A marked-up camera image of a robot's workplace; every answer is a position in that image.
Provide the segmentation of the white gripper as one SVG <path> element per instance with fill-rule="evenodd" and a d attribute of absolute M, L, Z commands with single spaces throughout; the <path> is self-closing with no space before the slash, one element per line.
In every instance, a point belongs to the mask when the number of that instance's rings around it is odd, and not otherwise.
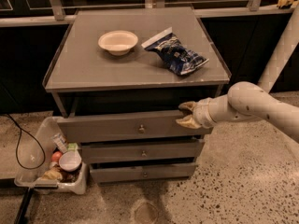
<path fill-rule="evenodd" d="M 180 110 L 192 111 L 192 115 L 185 116 L 181 119 L 177 119 L 176 123 L 182 127 L 189 129 L 212 128 L 216 125 L 216 122 L 209 114 L 209 103 L 211 99 L 206 98 L 199 102 L 189 101 L 182 103 L 178 106 Z"/>

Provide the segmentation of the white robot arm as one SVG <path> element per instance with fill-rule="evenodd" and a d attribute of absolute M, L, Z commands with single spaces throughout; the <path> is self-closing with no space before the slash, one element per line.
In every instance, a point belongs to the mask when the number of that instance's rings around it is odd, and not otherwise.
<path fill-rule="evenodd" d="M 179 108 L 190 114 L 178 119 L 177 124 L 208 129 L 223 121 L 263 119 L 299 142 L 299 107 L 282 103 L 269 94 L 299 43 L 298 25 L 299 7 L 296 7 L 257 84 L 237 82 L 225 95 L 182 103 Z"/>

